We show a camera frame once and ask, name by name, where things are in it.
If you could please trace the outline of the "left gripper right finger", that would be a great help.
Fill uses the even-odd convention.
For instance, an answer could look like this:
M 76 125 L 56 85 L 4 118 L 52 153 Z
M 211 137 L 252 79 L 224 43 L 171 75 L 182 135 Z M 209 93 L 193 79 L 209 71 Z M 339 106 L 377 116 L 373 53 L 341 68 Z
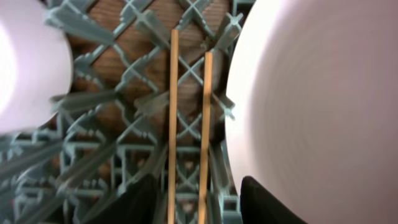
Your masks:
M 251 176 L 242 179 L 240 207 L 244 224 L 305 224 Z

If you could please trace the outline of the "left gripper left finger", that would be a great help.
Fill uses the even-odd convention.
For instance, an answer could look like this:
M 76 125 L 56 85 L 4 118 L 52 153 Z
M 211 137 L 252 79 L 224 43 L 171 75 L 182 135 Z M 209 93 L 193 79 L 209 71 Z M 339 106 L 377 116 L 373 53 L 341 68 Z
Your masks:
M 86 224 L 151 224 L 157 200 L 157 180 L 147 174 Z

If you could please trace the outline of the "large white plate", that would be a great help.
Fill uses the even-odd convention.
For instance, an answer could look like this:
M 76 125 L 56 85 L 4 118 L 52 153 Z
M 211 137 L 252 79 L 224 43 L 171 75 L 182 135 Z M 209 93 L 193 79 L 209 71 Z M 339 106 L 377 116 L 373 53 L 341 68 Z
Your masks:
M 229 71 L 240 196 L 256 179 L 305 223 L 397 222 L 397 1 L 256 1 Z

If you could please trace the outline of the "small white bowl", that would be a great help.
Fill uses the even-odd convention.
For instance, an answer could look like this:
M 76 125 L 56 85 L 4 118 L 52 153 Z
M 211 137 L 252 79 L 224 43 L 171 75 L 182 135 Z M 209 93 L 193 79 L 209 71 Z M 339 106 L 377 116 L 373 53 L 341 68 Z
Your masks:
M 65 34 L 44 23 L 40 1 L 1 0 L 1 133 L 36 129 L 55 112 L 51 98 L 72 85 Z

